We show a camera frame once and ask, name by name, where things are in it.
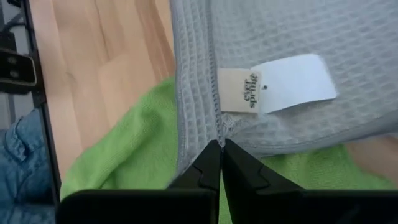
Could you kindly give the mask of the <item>white paper towel tag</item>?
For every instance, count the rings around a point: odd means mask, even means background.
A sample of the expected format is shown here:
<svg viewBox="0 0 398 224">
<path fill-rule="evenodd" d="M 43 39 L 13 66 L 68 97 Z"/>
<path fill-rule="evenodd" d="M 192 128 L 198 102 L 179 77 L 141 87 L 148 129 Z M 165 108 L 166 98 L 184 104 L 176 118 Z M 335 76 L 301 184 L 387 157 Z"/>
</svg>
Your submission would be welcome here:
<svg viewBox="0 0 398 224">
<path fill-rule="evenodd" d="M 332 100 L 338 96 L 326 62 L 317 54 L 282 58 L 251 69 L 262 75 L 259 91 L 261 113 Z"/>
</svg>

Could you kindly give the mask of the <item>bright green microfiber towel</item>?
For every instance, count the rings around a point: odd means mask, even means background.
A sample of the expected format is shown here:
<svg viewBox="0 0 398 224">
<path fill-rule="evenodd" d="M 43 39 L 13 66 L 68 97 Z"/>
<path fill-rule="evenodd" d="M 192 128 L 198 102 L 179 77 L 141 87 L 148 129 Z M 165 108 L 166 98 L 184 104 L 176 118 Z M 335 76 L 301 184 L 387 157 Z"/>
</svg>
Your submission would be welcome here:
<svg viewBox="0 0 398 224">
<path fill-rule="evenodd" d="M 61 199 L 82 190 L 162 190 L 176 175 L 175 83 L 151 89 L 98 143 L 71 166 Z M 223 182 L 221 147 L 218 224 L 233 224 Z M 259 159 L 305 190 L 398 190 L 359 170 L 343 146 Z"/>
</svg>

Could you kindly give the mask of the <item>blue denim cloth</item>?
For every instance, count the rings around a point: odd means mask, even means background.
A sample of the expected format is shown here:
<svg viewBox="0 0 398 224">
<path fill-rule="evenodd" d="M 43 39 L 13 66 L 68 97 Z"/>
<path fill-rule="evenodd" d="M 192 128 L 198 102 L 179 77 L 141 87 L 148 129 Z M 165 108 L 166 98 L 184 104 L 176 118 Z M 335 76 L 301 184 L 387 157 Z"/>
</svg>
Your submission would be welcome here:
<svg viewBox="0 0 398 224">
<path fill-rule="evenodd" d="M 55 224 L 40 111 L 0 129 L 0 224 Z"/>
</svg>

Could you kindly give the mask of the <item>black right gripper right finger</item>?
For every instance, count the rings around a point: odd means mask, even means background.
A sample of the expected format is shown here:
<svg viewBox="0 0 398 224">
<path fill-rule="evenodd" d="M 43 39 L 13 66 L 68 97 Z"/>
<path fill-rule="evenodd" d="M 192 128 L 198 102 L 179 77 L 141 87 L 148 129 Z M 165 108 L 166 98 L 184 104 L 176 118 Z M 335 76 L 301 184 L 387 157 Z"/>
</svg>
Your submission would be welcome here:
<svg viewBox="0 0 398 224">
<path fill-rule="evenodd" d="M 222 162 L 233 224 L 398 224 L 398 190 L 305 190 L 231 140 Z"/>
</svg>

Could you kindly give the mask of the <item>gray waffle-weave towel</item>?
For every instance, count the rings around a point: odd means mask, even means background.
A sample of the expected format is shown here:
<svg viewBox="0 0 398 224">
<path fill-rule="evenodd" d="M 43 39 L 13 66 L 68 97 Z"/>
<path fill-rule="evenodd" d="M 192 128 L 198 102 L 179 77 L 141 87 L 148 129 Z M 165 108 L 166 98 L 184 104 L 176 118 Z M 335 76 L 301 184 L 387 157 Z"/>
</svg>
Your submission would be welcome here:
<svg viewBox="0 0 398 224">
<path fill-rule="evenodd" d="M 231 139 L 262 157 L 398 134 L 398 0 L 170 0 L 177 170 Z M 338 96 L 260 115 L 224 113 L 219 68 L 313 53 Z"/>
</svg>

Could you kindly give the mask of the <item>black frame bracket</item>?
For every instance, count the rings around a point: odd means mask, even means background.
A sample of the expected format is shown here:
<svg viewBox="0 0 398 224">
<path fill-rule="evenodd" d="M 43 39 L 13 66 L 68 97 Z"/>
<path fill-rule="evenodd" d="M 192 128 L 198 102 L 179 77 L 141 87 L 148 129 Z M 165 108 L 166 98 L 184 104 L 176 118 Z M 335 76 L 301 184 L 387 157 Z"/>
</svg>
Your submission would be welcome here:
<svg viewBox="0 0 398 224">
<path fill-rule="evenodd" d="M 0 49 L 0 92 L 22 95 L 36 89 L 37 85 L 31 57 Z"/>
</svg>

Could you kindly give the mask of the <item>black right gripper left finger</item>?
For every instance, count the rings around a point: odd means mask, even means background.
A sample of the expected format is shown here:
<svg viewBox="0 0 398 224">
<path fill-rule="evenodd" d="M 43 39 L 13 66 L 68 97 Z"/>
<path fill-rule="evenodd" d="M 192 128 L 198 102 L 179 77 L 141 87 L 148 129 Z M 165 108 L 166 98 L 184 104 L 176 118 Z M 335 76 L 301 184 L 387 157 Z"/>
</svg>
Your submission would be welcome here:
<svg viewBox="0 0 398 224">
<path fill-rule="evenodd" d="M 221 154 L 218 141 L 210 141 L 166 189 L 71 194 L 56 224 L 218 224 Z"/>
</svg>

